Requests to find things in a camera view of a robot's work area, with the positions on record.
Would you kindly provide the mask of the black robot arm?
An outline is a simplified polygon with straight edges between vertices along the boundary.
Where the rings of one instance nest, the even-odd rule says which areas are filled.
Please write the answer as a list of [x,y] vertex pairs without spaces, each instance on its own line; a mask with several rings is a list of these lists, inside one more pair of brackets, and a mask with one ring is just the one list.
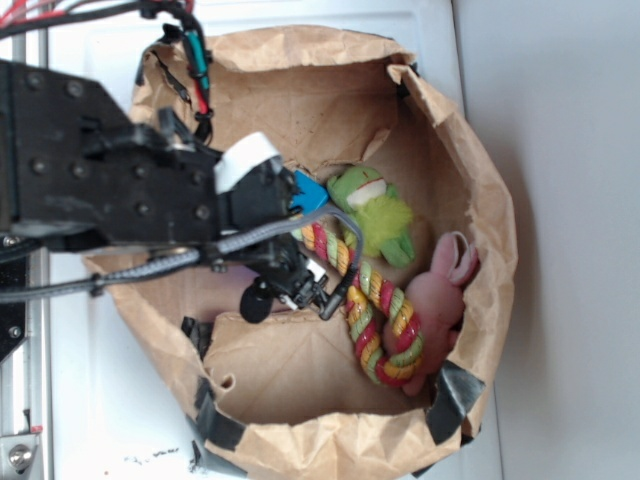
[[5,261],[38,248],[142,250],[142,265],[85,280],[7,287],[3,303],[156,279],[239,263],[257,277],[241,300],[258,323],[273,300],[330,317],[340,297],[292,231],[294,174],[261,133],[225,152],[205,147],[170,109],[161,125],[134,123],[86,79],[21,63],[1,65],[1,231]]

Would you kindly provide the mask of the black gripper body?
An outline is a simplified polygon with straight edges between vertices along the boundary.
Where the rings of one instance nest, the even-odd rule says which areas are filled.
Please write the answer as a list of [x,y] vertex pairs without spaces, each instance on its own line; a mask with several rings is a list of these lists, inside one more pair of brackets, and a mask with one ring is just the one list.
[[[261,132],[233,144],[214,167],[220,233],[224,236],[258,229],[303,214],[291,207],[298,192],[294,172],[283,165],[280,152]],[[257,273],[240,300],[240,314],[260,323],[279,300],[292,310],[315,305],[326,310],[329,295],[325,269],[308,259],[293,234],[276,234],[225,255]]]

